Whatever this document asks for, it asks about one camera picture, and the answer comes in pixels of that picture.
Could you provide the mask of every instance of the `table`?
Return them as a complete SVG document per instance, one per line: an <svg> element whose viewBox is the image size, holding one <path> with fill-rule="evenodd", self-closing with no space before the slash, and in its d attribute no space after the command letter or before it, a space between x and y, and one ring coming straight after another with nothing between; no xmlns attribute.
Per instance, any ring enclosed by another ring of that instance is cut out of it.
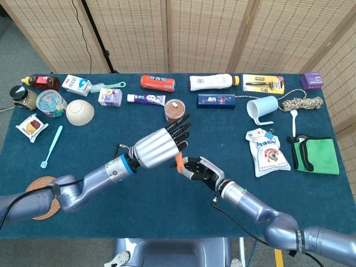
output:
<svg viewBox="0 0 356 267"><path fill-rule="evenodd" d="M66 75L56 75L61 82ZM65 117L48 118L41 111L28 112L15 108L9 124L0 163L0 195L22 192L31 181L41 176L59 177L73 174L78 179L110 161L117 143L133 145L140 138L167 125L161 106L127 103L127 93L154 93L140 87L141 74L78 75L93 84L107 85L125 81L121 107L101 106L98 93L87 97L60 93L69 103L84 99L95 108L93 120L82 127L69 124ZM197 109L197 93L188 89L189 74L166 73L162 77L176 80L174 93L167 99L185 102L191 114L192 126L186 156L204 156L225 171L229 179L247 188L256 197L277 210L294 216L301 228L321 226L346 234L356 233L355 203L337 147L326 105L319 110L299 110L297 133L312 136L333 136L337 148L340 175L318 175L300 171L275 171L256 178L246 132L258 128L246 112L249 99L237 99L234 110ZM299 75L283 74L286 92L300 88ZM211 93L245 95L241 85ZM266 96L249 93L254 96ZM302 97L296 93L293 97ZM321 96L321 91L308 92L308 97ZM31 144L15 125L31 113L49 123ZM275 124L263 127L274 129L281 141L281 150L293 165L291 148L286 141L291 136L291 115L279 110L266 115L263 121ZM63 131L46 169L40 164L59 125ZM135 176L100 193L80 211L62 211L44 221L26 221L5 226L1 238L201 238L217 236L246 236L230 219L210 207L214 193L202 182L189 181L170 169L166 162L154 169L139 168ZM265 226L255 225L232 206L219 201L256 236L262 236Z"/></svg>

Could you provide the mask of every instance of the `blue ring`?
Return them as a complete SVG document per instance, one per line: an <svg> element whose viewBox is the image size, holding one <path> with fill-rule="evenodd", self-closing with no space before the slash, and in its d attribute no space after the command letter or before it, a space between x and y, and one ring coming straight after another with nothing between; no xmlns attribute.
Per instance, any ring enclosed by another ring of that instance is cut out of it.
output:
<svg viewBox="0 0 356 267"><path fill-rule="evenodd" d="M123 156L123 154L121 155L120 158L121 158L122 163L123 163L123 165L125 166L126 170L128 171L128 173L131 174L131 175L134 174L134 173L131 171L130 167L128 166L127 161L126 161L125 157Z"/></svg>

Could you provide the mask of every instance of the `white plastic spoon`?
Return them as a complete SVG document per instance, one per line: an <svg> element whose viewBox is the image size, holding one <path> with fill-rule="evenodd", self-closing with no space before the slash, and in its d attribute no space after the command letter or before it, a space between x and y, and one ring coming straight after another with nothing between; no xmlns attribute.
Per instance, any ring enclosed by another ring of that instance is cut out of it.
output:
<svg viewBox="0 0 356 267"><path fill-rule="evenodd" d="M298 111L297 110L291 110L290 114L293 117L293 129L292 129L292 131L293 131L293 137L295 137L295 117L298 115Z"/></svg>
<svg viewBox="0 0 356 267"><path fill-rule="evenodd" d="M56 132L56 135L55 135L55 137L54 137L54 139L53 139L53 141L52 141L50 150L49 150L49 152L48 152L46 161L43 161L43 162L41 163L41 168L45 169L45 168L47 167L47 161L48 161L48 159L49 159L49 157L50 157L50 155L51 155L51 153L52 153L53 148L55 147L55 144L56 144L56 142L57 142L57 140L58 140L58 137L60 136L60 134L61 134L61 132L62 132L62 129L63 129L63 126L62 126L62 125L61 125L60 127L58 127L58 130L57 130L57 132Z"/></svg>

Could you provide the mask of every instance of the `white bottle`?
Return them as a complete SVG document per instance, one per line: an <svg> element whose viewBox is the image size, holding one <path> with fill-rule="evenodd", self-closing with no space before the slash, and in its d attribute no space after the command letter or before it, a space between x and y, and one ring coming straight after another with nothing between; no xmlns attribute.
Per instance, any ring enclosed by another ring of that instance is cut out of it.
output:
<svg viewBox="0 0 356 267"><path fill-rule="evenodd" d="M204 89L225 89L232 85L238 85L240 82L239 76L231 76L230 74L217 74L211 76L190 76L190 91L198 91Z"/></svg>

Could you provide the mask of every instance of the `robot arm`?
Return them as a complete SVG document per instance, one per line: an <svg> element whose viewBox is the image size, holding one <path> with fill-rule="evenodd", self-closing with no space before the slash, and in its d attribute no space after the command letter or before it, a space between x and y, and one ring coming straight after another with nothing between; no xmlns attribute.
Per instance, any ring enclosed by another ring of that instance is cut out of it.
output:
<svg viewBox="0 0 356 267"><path fill-rule="evenodd" d="M356 237L320 227L300 229L290 215L277 211L253 196L209 160L199 157L182 159L178 172L191 180L202 180L215 196L232 204L255 223L268 223L264 231L267 243L277 249L312 252L328 259L356 267Z"/></svg>
<svg viewBox="0 0 356 267"><path fill-rule="evenodd" d="M54 198L58 199L61 209L65 212L76 211L99 192L136 173L139 166L150 169L173 158L188 146L185 139L188 138L189 133L186 129L191 123L182 125L188 118L189 114L186 114L168 127L142 138L129 149L128 153L87 174L83 179L83 188L73 175L65 175L49 184L51 186L49 189L34 192L20 199L10 209L4 224L46 214ZM20 195L22 193L0 196L0 218L13 200Z"/></svg>

